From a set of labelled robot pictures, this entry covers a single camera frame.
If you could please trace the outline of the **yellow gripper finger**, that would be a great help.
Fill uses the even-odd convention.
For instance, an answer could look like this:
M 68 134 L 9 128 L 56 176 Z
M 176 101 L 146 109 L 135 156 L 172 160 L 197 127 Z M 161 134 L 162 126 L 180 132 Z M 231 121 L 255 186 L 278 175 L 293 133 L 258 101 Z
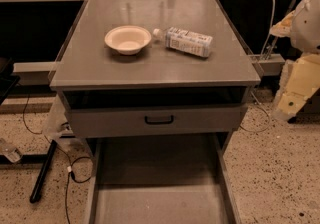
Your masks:
M 272 116 L 288 121 L 320 89 L 320 57 L 287 60 L 282 68 Z
M 291 37 L 293 18 L 294 12 L 290 12 L 289 14 L 287 14 L 281 21 L 279 21 L 270 28 L 270 34 L 279 38 Z

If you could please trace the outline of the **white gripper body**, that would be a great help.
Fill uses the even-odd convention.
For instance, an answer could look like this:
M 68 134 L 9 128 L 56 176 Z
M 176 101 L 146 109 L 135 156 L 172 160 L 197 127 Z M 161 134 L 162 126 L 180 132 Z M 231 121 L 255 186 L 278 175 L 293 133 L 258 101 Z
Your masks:
M 293 63 L 281 96 L 281 108 L 302 108 L 320 88 L 320 56 L 304 53 Z

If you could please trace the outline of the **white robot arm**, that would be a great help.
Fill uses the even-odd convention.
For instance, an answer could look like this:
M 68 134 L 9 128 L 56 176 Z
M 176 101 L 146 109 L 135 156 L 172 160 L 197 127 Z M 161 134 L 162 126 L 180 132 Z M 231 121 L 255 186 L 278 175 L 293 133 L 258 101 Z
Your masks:
M 273 117 L 288 121 L 320 89 L 320 0 L 301 0 L 269 32 L 288 37 L 291 45 L 302 52 L 296 61 L 287 61 L 283 66 L 274 99 Z

